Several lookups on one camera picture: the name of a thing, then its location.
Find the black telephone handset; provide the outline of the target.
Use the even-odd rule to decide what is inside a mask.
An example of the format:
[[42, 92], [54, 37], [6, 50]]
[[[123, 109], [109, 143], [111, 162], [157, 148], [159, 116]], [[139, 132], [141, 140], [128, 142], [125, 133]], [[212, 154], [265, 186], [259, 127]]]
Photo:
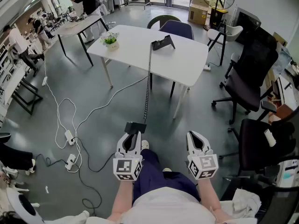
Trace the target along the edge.
[[144, 123], [137, 123], [137, 122], [127, 122], [125, 126], [124, 132], [129, 135], [137, 134], [137, 133], [144, 133], [146, 129], [146, 124]]

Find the white crumpled cloth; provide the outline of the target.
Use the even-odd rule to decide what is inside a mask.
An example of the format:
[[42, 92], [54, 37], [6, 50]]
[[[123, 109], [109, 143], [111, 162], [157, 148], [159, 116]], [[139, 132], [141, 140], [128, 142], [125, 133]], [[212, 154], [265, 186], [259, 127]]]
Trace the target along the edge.
[[236, 189], [232, 200], [220, 203], [221, 208], [234, 219], [255, 217], [262, 205], [258, 195], [244, 189]]

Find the person's white shirt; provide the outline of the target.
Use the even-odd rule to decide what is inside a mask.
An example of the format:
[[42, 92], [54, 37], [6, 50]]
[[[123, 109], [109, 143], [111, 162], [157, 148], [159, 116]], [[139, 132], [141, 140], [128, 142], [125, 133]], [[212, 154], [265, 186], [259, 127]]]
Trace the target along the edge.
[[150, 191], [109, 218], [118, 224], [215, 224], [215, 216], [190, 194], [172, 188]]

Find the white round device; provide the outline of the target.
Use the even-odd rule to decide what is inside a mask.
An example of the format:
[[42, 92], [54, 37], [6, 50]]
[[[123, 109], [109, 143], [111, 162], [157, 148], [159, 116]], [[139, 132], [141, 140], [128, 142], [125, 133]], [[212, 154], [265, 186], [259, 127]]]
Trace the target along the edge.
[[13, 188], [6, 189], [7, 199], [15, 213], [26, 224], [45, 224], [28, 199]]

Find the grey table with black legs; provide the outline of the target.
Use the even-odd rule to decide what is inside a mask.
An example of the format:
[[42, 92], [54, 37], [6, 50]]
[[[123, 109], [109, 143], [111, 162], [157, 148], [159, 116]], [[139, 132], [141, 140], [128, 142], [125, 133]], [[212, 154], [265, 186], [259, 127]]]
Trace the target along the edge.
[[84, 49], [84, 52], [89, 60], [89, 62], [91, 63], [91, 66], [93, 66], [93, 62], [92, 59], [90, 57], [90, 55], [87, 53], [87, 49], [85, 47], [85, 43], [83, 42], [83, 39], [81, 37], [81, 34], [88, 29], [89, 27], [91, 27], [93, 24], [100, 22], [103, 27], [105, 28], [106, 31], [108, 31], [108, 26], [106, 25], [106, 23], [104, 22], [103, 18], [99, 15], [91, 15], [89, 17], [87, 17], [86, 19], [79, 21], [79, 22], [66, 22], [64, 25], [62, 25], [60, 28], [58, 28], [56, 30], [57, 32], [57, 37], [59, 39], [62, 51], [64, 53], [64, 55], [66, 56], [66, 52], [63, 46], [63, 42], [61, 39], [61, 36], [66, 35], [66, 36], [74, 36], [77, 35], [82, 47]]

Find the black desk telephone base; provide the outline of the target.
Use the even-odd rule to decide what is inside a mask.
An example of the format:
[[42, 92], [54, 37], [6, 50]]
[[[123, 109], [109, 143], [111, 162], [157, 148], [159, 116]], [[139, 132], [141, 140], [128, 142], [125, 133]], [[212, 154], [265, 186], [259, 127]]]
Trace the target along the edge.
[[164, 48], [168, 45], [171, 45], [175, 49], [175, 45], [174, 45], [170, 35], [165, 36], [164, 39], [162, 39], [162, 40], [153, 41], [151, 43], [151, 48], [153, 51], [156, 51], [156, 50]]

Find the white cardboard tube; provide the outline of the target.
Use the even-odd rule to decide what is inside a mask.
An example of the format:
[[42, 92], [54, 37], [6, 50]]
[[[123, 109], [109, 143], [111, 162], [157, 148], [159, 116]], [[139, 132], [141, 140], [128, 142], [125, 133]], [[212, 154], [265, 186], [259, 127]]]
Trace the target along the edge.
[[269, 143], [269, 146], [270, 147], [275, 146], [276, 140], [275, 140], [272, 132], [269, 129], [267, 129], [267, 130], [264, 131], [264, 135], [265, 135], [265, 137], [266, 137], [266, 139], [267, 139], [267, 141]]

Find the dark round-back chair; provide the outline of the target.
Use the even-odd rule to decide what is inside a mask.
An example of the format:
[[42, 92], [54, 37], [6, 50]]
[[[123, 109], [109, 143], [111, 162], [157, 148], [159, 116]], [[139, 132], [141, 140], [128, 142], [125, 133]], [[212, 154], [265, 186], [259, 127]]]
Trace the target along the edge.
[[157, 22], [159, 22], [159, 27], [161, 28], [167, 21], [181, 22], [181, 20], [179, 18], [172, 16], [172, 15], [159, 15], [150, 20], [150, 22], [147, 25], [147, 29], [151, 29], [151, 27]]

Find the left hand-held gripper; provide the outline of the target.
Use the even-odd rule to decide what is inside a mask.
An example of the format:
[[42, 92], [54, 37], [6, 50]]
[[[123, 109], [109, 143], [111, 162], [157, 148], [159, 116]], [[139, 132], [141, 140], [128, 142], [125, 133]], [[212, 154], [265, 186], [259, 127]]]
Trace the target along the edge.
[[125, 133], [117, 142], [117, 152], [113, 158], [113, 171], [118, 180], [137, 180], [142, 169], [141, 137], [142, 134], [138, 131], [133, 135], [131, 144], [131, 135]]

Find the person's navy trousers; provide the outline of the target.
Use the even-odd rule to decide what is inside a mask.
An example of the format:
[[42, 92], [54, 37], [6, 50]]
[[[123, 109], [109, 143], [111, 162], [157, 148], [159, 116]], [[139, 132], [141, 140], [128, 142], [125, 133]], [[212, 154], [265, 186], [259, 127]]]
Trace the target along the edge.
[[189, 178], [180, 172], [164, 172], [157, 154], [149, 149], [143, 149], [141, 155], [142, 169], [134, 183], [133, 203], [146, 193], [163, 187], [186, 192], [200, 201], [196, 185]]

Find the person's left forearm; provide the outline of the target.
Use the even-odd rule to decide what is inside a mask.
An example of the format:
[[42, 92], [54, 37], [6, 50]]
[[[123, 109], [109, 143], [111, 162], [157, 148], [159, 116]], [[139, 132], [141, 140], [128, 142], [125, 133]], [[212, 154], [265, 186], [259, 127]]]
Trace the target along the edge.
[[133, 181], [121, 181], [117, 191], [111, 215], [107, 218], [116, 222], [122, 214], [128, 212], [132, 208], [133, 200]]

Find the black bin with yellow lid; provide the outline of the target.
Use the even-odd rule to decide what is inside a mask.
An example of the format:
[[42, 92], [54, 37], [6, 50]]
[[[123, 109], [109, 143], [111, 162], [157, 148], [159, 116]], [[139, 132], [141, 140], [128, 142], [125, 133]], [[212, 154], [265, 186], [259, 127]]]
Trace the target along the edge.
[[223, 22], [226, 19], [228, 10], [225, 9], [214, 9], [212, 8], [211, 14], [210, 14], [210, 21], [209, 25], [211, 28], [216, 29], [221, 22]]

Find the white heater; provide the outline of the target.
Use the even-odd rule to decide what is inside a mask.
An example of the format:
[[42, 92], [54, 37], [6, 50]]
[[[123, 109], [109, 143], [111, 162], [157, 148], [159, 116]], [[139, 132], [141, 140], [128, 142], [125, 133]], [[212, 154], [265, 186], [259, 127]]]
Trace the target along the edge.
[[103, 0], [103, 4], [109, 13], [114, 13], [114, 0]]

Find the navy upholstered chair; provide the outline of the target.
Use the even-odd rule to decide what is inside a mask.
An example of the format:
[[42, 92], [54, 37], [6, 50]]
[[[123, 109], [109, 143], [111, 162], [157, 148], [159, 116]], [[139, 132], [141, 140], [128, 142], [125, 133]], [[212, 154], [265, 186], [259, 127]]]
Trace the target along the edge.
[[178, 35], [187, 39], [194, 40], [193, 31], [189, 24], [179, 21], [167, 21], [159, 31], [166, 32], [168, 35]]

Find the black mesh office chair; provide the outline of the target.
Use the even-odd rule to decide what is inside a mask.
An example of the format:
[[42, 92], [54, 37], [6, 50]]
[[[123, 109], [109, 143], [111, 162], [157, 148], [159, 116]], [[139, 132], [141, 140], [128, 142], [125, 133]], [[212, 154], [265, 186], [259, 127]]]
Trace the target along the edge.
[[[269, 129], [276, 144], [273, 147], [264, 135]], [[299, 108], [286, 118], [268, 124], [263, 121], [244, 119], [240, 131], [229, 128], [238, 141], [238, 152], [220, 155], [219, 159], [238, 155], [240, 176], [243, 171], [254, 171], [274, 181], [278, 177], [280, 163], [291, 161], [287, 171], [299, 168]]]

